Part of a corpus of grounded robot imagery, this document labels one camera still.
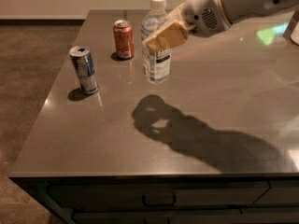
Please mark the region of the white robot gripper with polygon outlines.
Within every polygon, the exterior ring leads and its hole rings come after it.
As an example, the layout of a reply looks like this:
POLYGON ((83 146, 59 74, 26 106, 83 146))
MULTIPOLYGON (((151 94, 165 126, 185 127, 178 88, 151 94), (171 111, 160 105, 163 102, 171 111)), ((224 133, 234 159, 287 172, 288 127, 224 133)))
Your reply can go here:
POLYGON ((172 49, 183 45, 190 32, 199 37, 210 37, 228 30, 231 25, 223 0, 186 0, 185 4, 171 10, 164 24, 142 44, 155 52, 172 49))

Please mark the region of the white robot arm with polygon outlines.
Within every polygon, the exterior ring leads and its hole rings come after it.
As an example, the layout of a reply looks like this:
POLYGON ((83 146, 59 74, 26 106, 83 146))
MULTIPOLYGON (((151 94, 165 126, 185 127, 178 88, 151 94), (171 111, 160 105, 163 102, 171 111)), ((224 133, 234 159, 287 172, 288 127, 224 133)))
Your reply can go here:
POLYGON ((189 35, 210 37, 246 18, 268 16, 298 4, 299 0, 185 0, 143 44, 151 51, 171 49, 184 44, 189 35))

